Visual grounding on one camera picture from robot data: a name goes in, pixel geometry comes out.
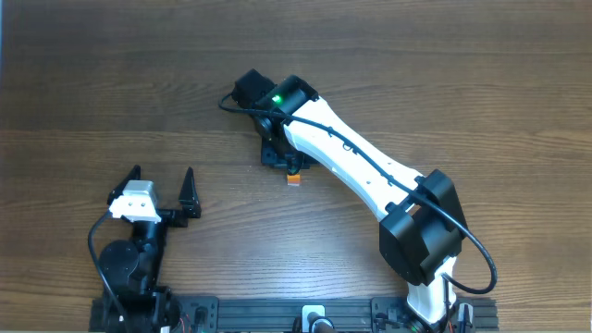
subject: black cable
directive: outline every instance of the black cable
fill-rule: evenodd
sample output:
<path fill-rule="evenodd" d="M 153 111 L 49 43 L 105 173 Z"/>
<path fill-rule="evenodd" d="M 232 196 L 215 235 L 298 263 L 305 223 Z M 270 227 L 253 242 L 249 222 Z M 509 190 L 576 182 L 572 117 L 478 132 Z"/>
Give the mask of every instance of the black cable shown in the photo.
<path fill-rule="evenodd" d="M 93 235 L 94 232 L 101 226 L 101 224 L 103 224 L 103 222 L 108 219 L 109 217 L 111 217 L 111 212 L 109 212 L 108 210 L 103 214 L 103 216 L 101 216 L 92 226 L 91 230 L 89 231 L 89 251 L 91 252 L 91 257 L 92 257 L 92 261 L 94 262 L 94 266 L 96 267 L 97 272 L 99 272 L 99 277 L 101 277 L 101 280 L 103 281 L 103 285 L 105 286 L 105 289 L 107 290 L 107 293 L 109 294 L 109 296 L 111 297 L 111 300 L 113 300 L 113 303 L 115 304 L 117 311 L 119 312 L 119 315 L 121 315 L 123 317 L 123 325 L 125 325 L 126 327 L 126 332 L 127 333 L 132 333 L 131 330 L 131 323 L 128 320 L 128 313 L 126 312 L 126 309 L 123 308 L 123 305 L 121 305 L 121 302 L 119 301 L 119 299 L 117 298 L 116 294 L 113 292 L 113 290 L 111 289 L 111 286 L 109 286 L 109 282 L 107 281 L 107 278 L 105 276 L 105 273 L 103 273 L 103 269 L 101 269 L 101 266 L 99 265 L 99 259 L 97 259 L 96 257 L 96 253 L 94 252 L 94 242 L 93 242 Z"/>
<path fill-rule="evenodd" d="M 299 121 L 301 123 L 316 127 L 318 129 L 325 130 L 327 133 L 329 133 L 329 135 L 335 135 L 336 137 L 340 138 L 345 145 L 347 145 L 348 147 L 351 147 L 351 151 L 354 154 L 360 155 L 366 162 L 368 162 L 368 164 L 370 164 L 370 166 L 372 166 L 374 169 L 376 169 L 376 171 L 378 171 L 380 176 L 386 178 L 388 185 L 390 185 L 390 186 L 395 185 L 396 187 L 400 188 L 401 190 L 407 192 L 407 194 L 409 194 L 409 196 L 411 196 L 418 203 L 420 203 L 420 205 L 424 205 L 424 206 L 431 208 L 436 213 L 438 213 L 438 215 L 442 216 L 444 219 L 450 221 L 453 225 L 455 225 L 456 228 L 458 228 L 458 230 L 464 236 L 466 236 L 469 240 L 471 240 L 471 242 L 475 245 L 477 250 L 479 250 L 479 252 L 481 252 L 481 254 L 483 254 L 483 257 L 485 258 L 487 265 L 489 266 L 489 271 L 491 272 L 491 280 L 489 281 L 489 285 L 483 289 L 480 289 L 480 290 L 466 287 L 446 273 L 442 274 L 443 278 L 447 279 L 448 282 L 450 282 L 452 285 L 456 286 L 458 289 L 466 291 L 468 293 L 472 293 L 472 294 L 486 294 L 486 293 L 492 291 L 493 288 L 496 286 L 496 283 L 498 283 L 498 269 L 496 268 L 496 265 L 493 262 L 493 259 L 491 258 L 491 255 L 489 254 L 489 252 L 487 251 L 485 246 L 483 246 L 481 241 L 479 241 L 477 239 L 477 237 L 475 237 L 475 235 L 473 235 L 473 233 L 471 231 L 469 231 L 469 229 L 465 228 L 459 221 L 456 220 L 456 218 L 452 217 L 450 214 L 448 214 L 446 211 L 444 211 L 437 204 L 432 203 L 425 196 L 417 193 L 416 191 L 411 190 L 410 188 L 408 188 L 405 185 L 398 182 L 387 171 L 385 171 L 382 167 L 380 167 L 372 158 L 370 158 L 370 156 L 368 156 L 366 153 L 364 153 L 364 151 L 362 151 L 355 143 L 350 141 L 348 138 L 343 136 L 341 133 L 337 132 L 336 130 L 334 130 L 331 127 L 325 126 L 323 124 L 317 123 L 315 121 L 312 121 L 312 120 L 309 120 L 309 119 L 306 119 L 303 117 L 286 115 L 283 113 L 273 112 L 271 110 L 264 111 L 264 110 L 256 110 L 256 109 L 238 109 L 238 108 L 224 106 L 224 102 L 226 102 L 226 100 L 229 97 L 230 97 L 230 93 L 227 94 L 226 96 L 222 97 L 222 99 L 220 99 L 218 101 L 218 107 L 221 108 L 222 110 L 229 111 L 232 113 L 240 113 L 240 114 L 247 114 L 247 115 L 251 115 L 251 116 L 260 116 L 260 117 L 275 117 L 275 118 L 281 118 L 281 119 L 286 119 L 286 120 L 290 120 L 290 121 Z"/>

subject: wood grain surface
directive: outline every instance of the wood grain surface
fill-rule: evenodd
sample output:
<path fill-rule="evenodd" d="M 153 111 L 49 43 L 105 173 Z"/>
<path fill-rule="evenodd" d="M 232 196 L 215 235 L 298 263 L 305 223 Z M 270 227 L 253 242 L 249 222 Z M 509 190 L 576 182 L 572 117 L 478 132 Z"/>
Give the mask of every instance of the wood grain surface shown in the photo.
<path fill-rule="evenodd" d="M 161 278 L 178 294 L 406 294 L 357 196 L 322 167 L 286 186 L 216 108 L 250 68 L 455 180 L 503 329 L 590 329 L 592 2 L 5 0 L 3 23 L 0 329 L 88 327 L 86 236 L 134 164 L 171 206 L 195 169 L 203 218 L 171 230 Z M 469 243 L 454 273 L 488 279 Z"/>

